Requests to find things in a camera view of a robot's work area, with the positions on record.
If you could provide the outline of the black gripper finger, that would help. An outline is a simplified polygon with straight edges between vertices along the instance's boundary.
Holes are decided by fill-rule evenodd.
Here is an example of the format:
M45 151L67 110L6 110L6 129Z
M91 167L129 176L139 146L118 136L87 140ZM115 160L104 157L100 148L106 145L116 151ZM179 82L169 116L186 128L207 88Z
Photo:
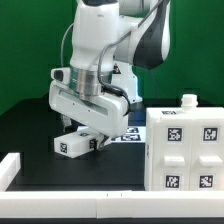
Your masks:
M104 147L111 143L111 138L104 135L97 143L97 150L103 150Z
M71 119L68 116L61 115L61 121L63 125L63 130L66 130L68 127L72 125Z

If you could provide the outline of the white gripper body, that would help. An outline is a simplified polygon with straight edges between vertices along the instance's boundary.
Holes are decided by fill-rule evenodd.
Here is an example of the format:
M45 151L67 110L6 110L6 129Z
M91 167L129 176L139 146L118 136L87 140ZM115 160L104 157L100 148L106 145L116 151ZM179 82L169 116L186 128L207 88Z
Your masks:
M128 104L123 97L105 93L91 102L82 101L66 85L52 81L49 104L60 114L111 138L123 135L128 126Z

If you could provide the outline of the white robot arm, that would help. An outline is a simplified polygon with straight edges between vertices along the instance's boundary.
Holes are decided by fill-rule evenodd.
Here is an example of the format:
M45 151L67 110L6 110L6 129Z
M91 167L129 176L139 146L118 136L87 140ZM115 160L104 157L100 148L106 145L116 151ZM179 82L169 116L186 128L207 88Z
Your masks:
M170 48L171 0L77 0L68 67L51 71L50 107L93 130L100 150L126 132L131 102L112 82L117 61L154 69Z

